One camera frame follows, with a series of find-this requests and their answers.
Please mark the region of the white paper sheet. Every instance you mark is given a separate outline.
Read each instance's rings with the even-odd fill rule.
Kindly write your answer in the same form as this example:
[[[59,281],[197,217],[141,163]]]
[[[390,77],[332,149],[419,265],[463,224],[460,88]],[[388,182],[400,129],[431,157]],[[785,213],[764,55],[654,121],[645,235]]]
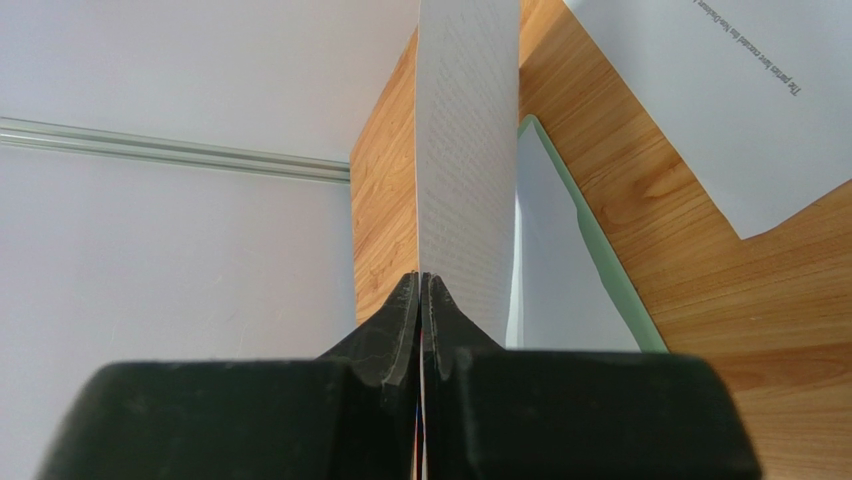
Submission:
[[[577,208],[534,125],[518,139],[517,346],[637,352],[583,239]]]

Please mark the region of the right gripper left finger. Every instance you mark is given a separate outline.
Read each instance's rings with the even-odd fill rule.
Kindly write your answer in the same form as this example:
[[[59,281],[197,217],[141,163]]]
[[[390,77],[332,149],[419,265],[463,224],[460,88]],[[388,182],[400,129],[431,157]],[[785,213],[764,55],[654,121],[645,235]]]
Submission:
[[[314,359],[118,362],[61,421],[41,479],[407,479],[419,277]]]

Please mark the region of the printed text paper sheet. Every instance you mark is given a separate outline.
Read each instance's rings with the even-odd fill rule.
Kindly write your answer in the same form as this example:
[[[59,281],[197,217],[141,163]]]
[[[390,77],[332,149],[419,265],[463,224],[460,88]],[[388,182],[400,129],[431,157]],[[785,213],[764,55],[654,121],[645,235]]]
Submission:
[[[517,1],[423,1],[415,81],[418,265],[503,344],[514,258]]]

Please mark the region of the green clipboard folder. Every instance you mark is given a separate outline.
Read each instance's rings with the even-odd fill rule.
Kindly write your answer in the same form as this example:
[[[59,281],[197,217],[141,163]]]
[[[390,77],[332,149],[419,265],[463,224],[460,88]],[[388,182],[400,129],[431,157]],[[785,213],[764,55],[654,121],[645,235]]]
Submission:
[[[575,202],[578,223],[585,244],[600,274],[604,288],[639,346],[639,350],[637,352],[667,352],[668,349],[665,342],[640,299],[625,268],[619,261],[614,248],[604,234],[603,229],[595,218],[591,207],[580,191],[577,181],[568,171],[566,165],[562,161],[562,158],[557,152],[555,145],[546,134],[541,122],[533,115],[526,116],[521,121],[518,129],[518,139],[524,129],[530,124],[535,126],[537,132],[541,136],[541,139],[544,141],[545,147],[551,155],[560,177],[564,181],[572,199]],[[509,330],[506,335],[506,342],[511,348],[523,349],[517,346],[517,340],[519,339],[518,326],[520,313],[520,220],[517,213],[517,184],[515,216],[515,261],[512,285],[512,310]]]

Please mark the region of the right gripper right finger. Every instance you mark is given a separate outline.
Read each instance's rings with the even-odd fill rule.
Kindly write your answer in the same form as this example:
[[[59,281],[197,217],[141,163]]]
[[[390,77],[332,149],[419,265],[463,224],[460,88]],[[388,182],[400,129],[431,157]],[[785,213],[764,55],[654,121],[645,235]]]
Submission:
[[[507,350],[421,281],[430,479],[759,479],[724,382],[678,354]]]

